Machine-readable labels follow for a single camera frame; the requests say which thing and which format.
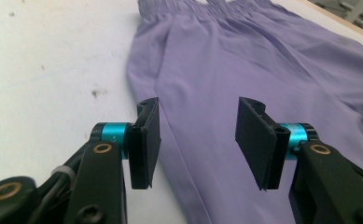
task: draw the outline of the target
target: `elastic waistband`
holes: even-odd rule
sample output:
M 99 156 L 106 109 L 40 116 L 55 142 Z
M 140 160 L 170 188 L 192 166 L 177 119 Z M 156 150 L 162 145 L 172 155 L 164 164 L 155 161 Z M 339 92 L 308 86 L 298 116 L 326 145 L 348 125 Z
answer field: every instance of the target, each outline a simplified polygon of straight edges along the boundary
M 138 6 L 143 18 L 160 14 L 191 14 L 195 16 L 233 17 L 254 12 L 258 7 L 270 4 L 270 0 L 139 0 Z

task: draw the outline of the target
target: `lavender garment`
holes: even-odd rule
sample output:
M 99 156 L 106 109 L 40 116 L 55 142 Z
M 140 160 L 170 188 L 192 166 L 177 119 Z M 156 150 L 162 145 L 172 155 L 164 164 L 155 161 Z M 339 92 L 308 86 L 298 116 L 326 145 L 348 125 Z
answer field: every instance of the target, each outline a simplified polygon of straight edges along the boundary
M 360 44 L 269 0 L 139 7 L 129 79 L 136 101 L 160 97 L 160 158 L 188 223 L 294 223 L 296 163 L 286 162 L 279 190 L 258 190 L 234 140 L 239 96 L 277 122 L 311 123 L 363 168 Z

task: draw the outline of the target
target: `white table surface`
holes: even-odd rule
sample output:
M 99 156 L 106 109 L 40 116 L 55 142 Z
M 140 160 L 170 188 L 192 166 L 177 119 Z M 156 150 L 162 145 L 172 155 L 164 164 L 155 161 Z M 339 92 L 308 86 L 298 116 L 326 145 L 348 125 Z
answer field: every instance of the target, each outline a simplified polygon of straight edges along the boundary
M 298 0 L 275 0 L 363 44 L 363 35 Z M 141 22 L 135 0 L 0 1 L 0 180 L 41 185 L 102 121 L 134 122 L 126 78 Z M 130 188 L 129 223 L 187 223 L 158 164 L 153 189 Z

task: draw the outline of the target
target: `wire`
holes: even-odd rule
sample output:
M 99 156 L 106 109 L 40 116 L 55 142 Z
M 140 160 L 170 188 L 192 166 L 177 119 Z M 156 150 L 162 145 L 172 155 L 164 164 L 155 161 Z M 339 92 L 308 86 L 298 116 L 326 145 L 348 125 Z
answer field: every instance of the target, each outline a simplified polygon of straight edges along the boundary
M 47 195 L 42 199 L 41 204 L 34 210 L 32 215 L 29 218 L 28 224 L 36 224 L 40 223 L 42 216 L 46 213 L 48 208 L 55 202 L 56 197 L 59 192 L 65 187 L 67 184 L 68 176 L 61 174 L 59 180 L 50 189 Z
M 83 151 L 80 149 L 74 158 L 69 160 L 69 167 L 74 171 L 78 170 L 82 160 Z M 50 207 L 57 202 L 57 199 L 69 191 L 70 187 L 69 176 L 63 173 L 53 174 L 43 185 L 38 188 L 38 193 L 42 198 L 40 205 L 34 210 L 29 218 L 28 224 L 40 223 L 42 216 L 44 216 Z

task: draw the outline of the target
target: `black cable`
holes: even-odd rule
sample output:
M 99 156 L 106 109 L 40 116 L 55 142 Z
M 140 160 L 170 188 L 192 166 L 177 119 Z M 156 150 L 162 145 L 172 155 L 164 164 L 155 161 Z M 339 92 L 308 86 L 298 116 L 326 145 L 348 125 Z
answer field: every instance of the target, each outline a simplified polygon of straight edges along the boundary
M 65 174 L 61 174 L 59 180 L 50 189 L 47 195 L 42 199 L 41 204 L 34 210 L 29 218 L 28 224 L 40 223 L 42 216 L 46 213 L 48 208 L 55 202 L 59 192 L 67 184 L 69 177 Z
M 89 140 L 88 142 L 86 142 L 76 153 L 74 153 L 74 155 L 72 155 L 70 157 L 70 159 L 68 159 L 64 165 L 65 166 L 70 166 L 71 167 L 71 163 L 73 161 L 76 160 L 76 158 L 80 157 L 83 155 L 83 153 L 85 152 L 85 148 L 88 147 L 90 144 L 92 144 L 93 142 L 95 142 L 95 140 Z
M 68 162 L 68 167 L 73 169 L 75 173 L 77 173 L 83 156 L 83 151 L 81 149 L 74 154 L 74 158 Z M 40 194 L 42 201 L 30 216 L 28 223 L 40 223 L 42 216 L 44 216 L 49 208 L 56 203 L 57 199 L 69 191 L 70 184 L 70 177 L 58 172 L 53 174 L 43 185 L 41 185 L 38 188 L 38 193 Z

